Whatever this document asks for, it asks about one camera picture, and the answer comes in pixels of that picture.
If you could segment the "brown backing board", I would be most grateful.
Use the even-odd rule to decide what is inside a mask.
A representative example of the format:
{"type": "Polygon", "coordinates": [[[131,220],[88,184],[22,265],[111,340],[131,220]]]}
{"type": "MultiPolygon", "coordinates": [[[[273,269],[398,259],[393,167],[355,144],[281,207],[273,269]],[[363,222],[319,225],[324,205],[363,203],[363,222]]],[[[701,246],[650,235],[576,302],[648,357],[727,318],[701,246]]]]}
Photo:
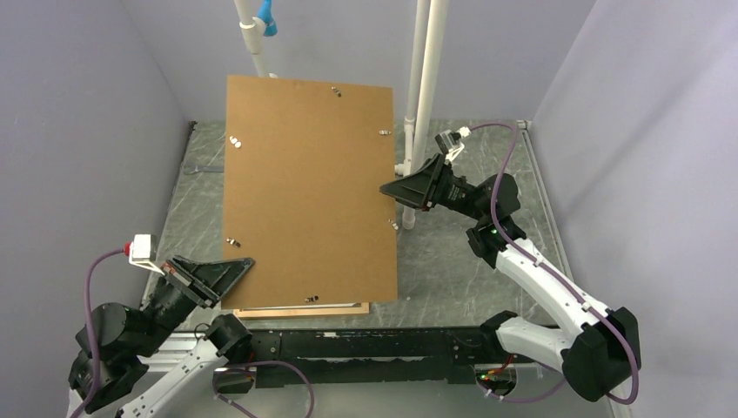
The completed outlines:
{"type": "Polygon", "coordinates": [[[399,296],[393,92],[230,75],[223,255],[250,257],[226,309],[399,296]]]}

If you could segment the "glossy photo board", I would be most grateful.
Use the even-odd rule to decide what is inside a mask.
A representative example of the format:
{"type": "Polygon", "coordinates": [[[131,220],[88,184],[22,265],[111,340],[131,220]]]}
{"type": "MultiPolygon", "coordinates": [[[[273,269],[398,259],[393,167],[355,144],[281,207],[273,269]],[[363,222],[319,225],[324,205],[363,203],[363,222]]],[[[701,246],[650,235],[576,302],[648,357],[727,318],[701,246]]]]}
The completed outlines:
{"type": "Polygon", "coordinates": [[[361,302],[343,303],[343,304],[314,304],[308,303],[301,306],[280,306],[280,307],[259,307],[258,310],[305,310],[305,309],[341,309],[350,307],[360,307],[361,302]]]}

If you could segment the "wooden picture frame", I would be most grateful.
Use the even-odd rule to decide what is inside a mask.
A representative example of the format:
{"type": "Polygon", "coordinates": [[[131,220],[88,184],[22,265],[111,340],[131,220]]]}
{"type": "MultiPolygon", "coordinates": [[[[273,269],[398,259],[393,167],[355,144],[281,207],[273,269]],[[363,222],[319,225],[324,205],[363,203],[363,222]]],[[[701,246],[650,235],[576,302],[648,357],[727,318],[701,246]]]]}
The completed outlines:
{"type": "Polygon", "coordinates": [[[240,319],[258,320],[258,319],[282,319],[282,318],[303,318],[303,317],[320,317],[320,316],[343,316],[343,315],[364,315],[371,311],[370,303],[362,303],[360,307],[350,307],[341,309],[305,309],[305,310],[258,310],[254,308],[235,309],[232,313],[240,319]]]}

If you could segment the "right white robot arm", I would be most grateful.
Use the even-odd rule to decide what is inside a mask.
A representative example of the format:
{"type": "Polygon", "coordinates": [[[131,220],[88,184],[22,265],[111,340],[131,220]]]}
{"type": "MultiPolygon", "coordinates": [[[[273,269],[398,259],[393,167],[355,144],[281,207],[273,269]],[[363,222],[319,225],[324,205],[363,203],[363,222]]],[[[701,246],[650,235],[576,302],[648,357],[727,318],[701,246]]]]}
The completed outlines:
{"type": "Polygon", "coordinates": [[[612,309],[551,265],[513,219],[520,209],[515,178],[500,172],[472,185],[440,154],[380,192],[403,206],[443,206],[475,220],[466,231],[473,253],[517,283],[542,307],[554,328],[504,311],[481,325],[480,351],[490,361],[518,354],[562,374],[582,399],[630,404],[641,369],[638,321],[627,308],[612,309]]]}

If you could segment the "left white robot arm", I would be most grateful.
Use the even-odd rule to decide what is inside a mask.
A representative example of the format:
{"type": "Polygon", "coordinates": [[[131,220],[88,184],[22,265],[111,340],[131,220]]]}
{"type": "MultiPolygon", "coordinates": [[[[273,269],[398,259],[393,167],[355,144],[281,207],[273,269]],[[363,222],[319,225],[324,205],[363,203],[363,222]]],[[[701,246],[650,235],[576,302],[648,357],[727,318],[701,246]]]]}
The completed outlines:
{"type": "Polygon", "coordinates": [[[195,347],[149,389],[124,404],[149,371],[143,358],[160,351],[174,331],[198,307],[215,307],[254,267],[252,258],[196,262],[179,256],[159,268],[164,284],[144,308],[105,303],[85,309],[80,346],[72,362],[69,417],[161,417],[183,401],[196,380],[227,364],[237,366],[252,354],[251,334],[232,313],[220,314],[195,347]]]}

